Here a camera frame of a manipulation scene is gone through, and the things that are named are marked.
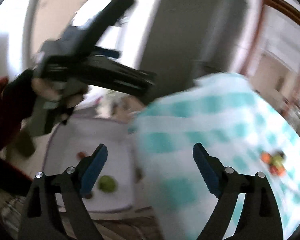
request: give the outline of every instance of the metal screw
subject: metal screw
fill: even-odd
[[[263,172],[259,171],[259,172],[258,172],[258,176],[259,176],[260,178],[264,178],[266,175],[265,175]]]
[[[42,176],[43,176],[43,172],[41,171],[35,175],[36,178],[41,178]]]
[[[229,174],[234,172],[234,170],[231,167],[226,167],[225,171],[226,171],[226,173],[229,173]]]
[[[75,167],[69,167],[69,168],[67,169],[67,173],[68,173],[68,174],[74,173],[74,171],[75,171]]]

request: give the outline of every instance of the red sleeve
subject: red sleeve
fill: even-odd
[[[31,78],[21,79],[9,85],[7,85],[7,77],[0,79],[0,151],[20,131],[21,121],[31,115],[36,99],[31,88]],[[0,159],[0,187],[2,189],[13,194],[26,195],[30,185],[31,179],[28,176]]]
[[[36,94],[31,78],[32,71],[25,70],[9,84],[7,77],[0,79],[0,151],[20,131],[22,120],[32,114]]]

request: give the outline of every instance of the white wall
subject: white wall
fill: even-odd
[[[300,73],[300,26],[281,12],[267,7],[264,22],[265,50],[281,59],[285,65]]]
[[[279,61],[269,55],[263,55],[259,67],[250,81],[261,94],[267,94],[276,88],[280,77],[285,78],[288,72],[289,70]]]
[[[32,31],[32,53],[47,39],[57,39],[85,0],[39,0]]]
[[[284,0],[294,8],[300,11],[300,5],[296,0]],[[255,30],[259,21],[261,12],[262,0],[247,0],[248,10],[246,13],[245,27],[242,32],[241,39],[238,46],[238,53],[234,56],[234,60],[230,66],[231,72],[240,71],[244,60],[247,57],[247,53],[251,47]]]
[[[22,71],[22,35],[29,0],[4,0],[0,6],[0,77]]]

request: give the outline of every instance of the teal checkered tablecloth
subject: teal checkered tablecloth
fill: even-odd
[[[279,207],[284,239],[300,223],[300,138],[239,74],[196,80],[197,87],[157,99],[135,120],[145,188],[166,239],[197,239],[217,203],[193,160],[201,142],[211,156],[237,172],[266,174]],[[260,153],[283,150],[283,177],[272,176]],[[240,194],[224,238],[233,235]]]

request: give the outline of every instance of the orange fruit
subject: orange fruit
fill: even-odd
[[[82,160],[84,157],[87,157],[87,154],[85,152],[77,153],[78,160]]]
[[[283,176],[284,174],[286,174],[286,169],[283,166],[279,167],[277,174],[278,176]]]
[[[267,152],[262,152],[261,154],[261,160],[264,162],[264,163],[267,163],[269,164],[270,161],[271,161],[271,155]]]

